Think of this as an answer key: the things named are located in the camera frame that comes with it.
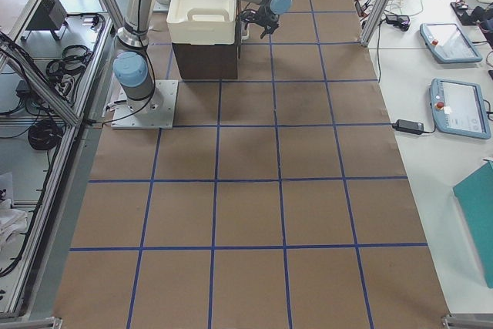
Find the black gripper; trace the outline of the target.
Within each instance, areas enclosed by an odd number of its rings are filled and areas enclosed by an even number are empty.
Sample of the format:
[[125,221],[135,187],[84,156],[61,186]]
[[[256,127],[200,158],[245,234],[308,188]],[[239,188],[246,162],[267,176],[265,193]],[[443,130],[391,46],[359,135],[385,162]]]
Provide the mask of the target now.
[[248,32],[250,24],[263,28],[260,38],[272,35],[279,28],[279,15],[274,14],[268,7],[260,6],[258,9],[248,8],[240,14],[242,32]]

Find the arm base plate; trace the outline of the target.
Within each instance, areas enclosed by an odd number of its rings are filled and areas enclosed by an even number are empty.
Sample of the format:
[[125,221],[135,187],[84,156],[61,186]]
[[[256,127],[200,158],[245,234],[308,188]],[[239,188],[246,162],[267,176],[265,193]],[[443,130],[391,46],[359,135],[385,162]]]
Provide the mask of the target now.
[[177,80],[156,81],[156,91],[150,102],[128,101],[123,88],[119,89],[118,100],[123,100],[113,110],[111,127],[113,129],[172,129],[176,97],[179,82]]

